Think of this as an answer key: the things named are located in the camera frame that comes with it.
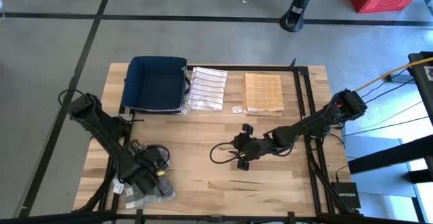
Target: concrete floor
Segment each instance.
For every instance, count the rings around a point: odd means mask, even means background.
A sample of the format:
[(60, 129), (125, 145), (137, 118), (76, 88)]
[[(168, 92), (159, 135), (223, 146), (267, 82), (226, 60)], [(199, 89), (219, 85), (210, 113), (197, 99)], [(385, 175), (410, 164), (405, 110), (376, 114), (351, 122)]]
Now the concrete floor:
[[(3, 11), (95, 14), (100, 2), (3, 0)], [(278, 18), (290, 2), (109, 0), (105, 14)], [(414, 0), (401, 12), (381, 14), (357, 14), (349, 0), (313, 0), (305, 18), (433, 21), (424, 0)], [(60, 108), (57, 95), (68, 86), (91, 23), (31, 18), (6, 18), (0, 22), (0, 91), (4, 94), (0, 108), (6, 115), (0, 127), (4, 142), (0, 144), (0, 218), (13, 217), (19, 209)], [(100, 96), (112, 62), (130, 62), (137, 55), (176, 55), (187, 58), (189, 63), (289, 64), (297, 58), (298, 64), (326, 65), (335, 93), (356, 89), (407, 63), (409, 53), (431, 51), (432, 45), (432, 27), (305, 25), (298, 33), (288, 33), (276, 24), (102, 20), (78, 89)], [(419, 100), (415, 86), (407, 85), (369, 104), (368, 113), (348, 123), (346, 132), (380, 122)], [(378, 114), (381, 107), (385, 111)], [(416, 112), (387, 123), (425, 114), (423, 106), (414, 109)], [(427, 120), (411, 125), (414, 127), (409, 135), (402, 133), (409, 131), (408, 125), (365, 135), (410, 141), (433, 131)], [(78, 124), (65, 121), (32, 215), (71, 210), (89, 137)], [(392, 218), (384, 212), (371, 216)]]

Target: wooden tabletop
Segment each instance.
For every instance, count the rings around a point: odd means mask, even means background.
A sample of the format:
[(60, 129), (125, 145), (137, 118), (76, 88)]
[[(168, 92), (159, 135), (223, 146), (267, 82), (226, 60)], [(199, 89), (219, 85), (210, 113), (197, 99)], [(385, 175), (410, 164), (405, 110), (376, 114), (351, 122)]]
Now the wooden tabletop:
[[(110, 66), (101, 99), (108, 114), (118, 112), (127, 69), (128, 64)], [(315, 105), (321, 108), (331, 99), (325, 66), (309, 66), (309, 71)], [(238, 170), (236, 161), (214, 164), (209, 160), (211, 147), (231, 141), (241, 132), (243, 123), (254, 127), (253, 136), (262, 137), (266, 131), (300, 120), (292, 72), (266, 72), (281, 75), (285, 108), (282, 117), (233, 114), (231, 108), (242, 105), (244, 73), (229, 71), (223, 111), (193, 110), (187, 116), (136, 113), (135, 119), (145, 121), (134, 122), (131, 139), (160, 143), (170, 150), (171, 166), (167, 175), (177, 193), (170, 202), (151, 204), (144, 214), (287, 216), (288, 211), (294, 211), (298, 217), (315, 216), (303, 137), (289, 156), (263, 156), (250, 163), (249, 171)], [(303, 79), (301, 85), (308, 115)], [(339, 131), (332, 133), (341, 136)], [(343, 145), (335, 137), (327, 137), (323, 148), (329, 178), (335, 181), (336, 170), (347, 165)], [(233, 148), (227, 145), (217, 148), (215, 160), (231, 157), (229, 150)], [(96, 140), (91, 140), (74, 208), (83, 206), (104, 180), (107, 160), (107, 153)], [(347, 167), (338, 176), (341, 181), (350, 181)], [(323, 187), (317, 181), (322, 210), (326, 211)], [(122, 197), (118, 208), (119, 213), (135, 214), (136, 211), (126, 210)]]

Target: navy blue tray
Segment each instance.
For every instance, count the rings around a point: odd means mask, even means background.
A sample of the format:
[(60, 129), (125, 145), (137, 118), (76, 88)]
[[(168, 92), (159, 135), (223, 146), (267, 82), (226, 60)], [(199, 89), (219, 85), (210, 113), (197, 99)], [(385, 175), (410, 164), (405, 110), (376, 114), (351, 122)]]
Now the navy blue tray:
[(135, 57), (128, 67), (122, 105), (144, 113), (180, 113), (187, 60), (177, 57)]

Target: small white label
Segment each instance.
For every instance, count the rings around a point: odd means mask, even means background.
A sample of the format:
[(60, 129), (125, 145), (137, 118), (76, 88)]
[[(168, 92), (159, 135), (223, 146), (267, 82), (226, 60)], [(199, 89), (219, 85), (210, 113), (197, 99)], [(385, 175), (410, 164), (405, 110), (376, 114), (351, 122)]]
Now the small white label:
[(433, 81), (433, 67), (424, 67), (426, 69), (427, 79)]
[(121, 183), (117, 178), (113, 179), (113, 184), (114, 184), (113, 192), (116, 193), (116, 194), (122, 194), (123, 188), (124, 188), (124, 184)]
[(134, 191), (133, 191), (133, 188), (132, 188), (132, 187), (130, 187), (130, 188), (126, 188), (126, 189), (124, 190), (124, 192), (125, 192), (125, 194), (126, 194), (127, 196), (131, 196), (131, 195), (134, 194)]
[(231, 111), (233, 113), (242, 113), (244, 111), (244, 109), (241, 106), (234, 106), (231, 108)]
[(182, 113), (184, 114), (184, 115), (188, 115), (189, 114), (189, 112), (191, 112), (191, 110), (192, 110), (192, 107), (190, 106), (190, 105), (183, 105), (183, 108), (182, 108)]

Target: red basket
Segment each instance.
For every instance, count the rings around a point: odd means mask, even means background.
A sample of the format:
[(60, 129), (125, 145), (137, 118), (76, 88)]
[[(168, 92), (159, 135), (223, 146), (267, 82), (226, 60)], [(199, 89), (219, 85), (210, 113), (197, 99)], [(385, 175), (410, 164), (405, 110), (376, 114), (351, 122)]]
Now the red basket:
[(412, 0), (350, 0), (352, 5), (360, 14), (374, 12), (401, 11), (412, 2)]

